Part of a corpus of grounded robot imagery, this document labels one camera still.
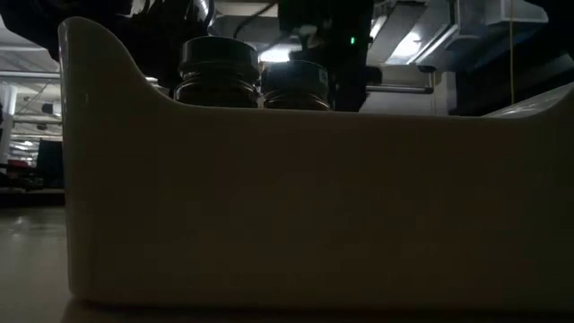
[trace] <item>jar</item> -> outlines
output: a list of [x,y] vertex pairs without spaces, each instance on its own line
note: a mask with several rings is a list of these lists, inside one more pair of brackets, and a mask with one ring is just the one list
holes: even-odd
[[179,72],[183,83],[177,101],[210,107],[256,108],[259,77],[257,52],[248,44],[223,37],[186,42]]
[[329,110],[325,68],[307,61],[275,63],[261,77],[267,109]]

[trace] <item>cable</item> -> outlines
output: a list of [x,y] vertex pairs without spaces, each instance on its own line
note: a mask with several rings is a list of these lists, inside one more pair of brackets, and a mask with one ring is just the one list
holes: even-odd
[[514,84],[514,0],[510,0],[510,102],[516,103],[516,88]]
[[189,0],[189,2],[187,3],[187,9],[186,9],[186,14],[183,16],[184,20],[189,19],[189,13],[191,12],[191,9],[194,8],[194,0]]
[[239,24],[239,26],[237,26],[237,29],[235,29],[235,32],[233,32],[233,38],[237,39],[237,35],[239,35],[239,32],[245,28],[245,26],[249,25],[252,21],[254,21],[258,16],[260,16],[263,13],[268,12],[271,8],[273,8],[279,1],[272,1],[271,4],[266,5],[263,9],[259,10],[256,13],[253,13],[252,15],[250,15],[246,20],[244,20],[243,22],[241,22]]
[[207,0],[209,1],[209,8],[207,9],[207,15],[205,16],[204,27],[207,31],[209,29],[209,25],[212,23],[213,15],[215,14],[215,0]]
[[52,81],[48,81],[48,82],[44,85],[44,87],[43,87],[40,91],[38,91],[38,94],[36,94],[36,95],[32,98],[32,100],[29,100],[28,103],[26,103],[25,106],[23,106],[21,109],[19,109],[18,111],[16,111],[16,113],[14,113],[14,115],[21,114],[24,110],[26,110],[32,103],[34,103],[34,102],[39,98],[40,95],[42,95],[42,93],[46,90],[46,88],[48,87],[48,85],[50,85],[51,83],[52,83]]

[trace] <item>black jar lid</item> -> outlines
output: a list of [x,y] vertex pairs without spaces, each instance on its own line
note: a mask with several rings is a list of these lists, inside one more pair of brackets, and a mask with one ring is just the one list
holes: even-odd
[[235,39],[206,36],[187,41],[181,51],[179,71],[186,74],[205,66],[234,66],[256,80],[258,55],[254,48]]
[[326,100],[329,92],[328,73],[321,65],[307,61],[290,61],[268,66],[261,78],[262,92],[310,92]]

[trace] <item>table surface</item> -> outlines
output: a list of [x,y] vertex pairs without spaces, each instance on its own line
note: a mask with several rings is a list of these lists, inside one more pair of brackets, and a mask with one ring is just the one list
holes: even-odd
[[556,314],[121,309],[74,300],[68,290],[63,208],[0,208],[0,322],[573,322]]

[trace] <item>ceiling light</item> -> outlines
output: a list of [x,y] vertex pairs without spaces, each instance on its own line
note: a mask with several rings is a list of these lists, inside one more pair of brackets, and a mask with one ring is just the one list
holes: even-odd
[[10,144],[10,146],[13,147],[13,148],[16,148],[16,149],[24,150],[24,151],[27,151],[27,150],[28,150],[28,147],[23,146],[23,145],[21,145],[21,144]]
[[202,8],[206,13],[209,11],[209,9],[207,8],[207,4],[205,3],[205,0],[199,0],[199,4],[201,4]]
[[421,36],[416,32],[411,32],[395,49],[392,56],[409,57],[419,52],[421,48]]
[[261,53],[259,60],[269,63],[289,62],[289,49],[269,49]]

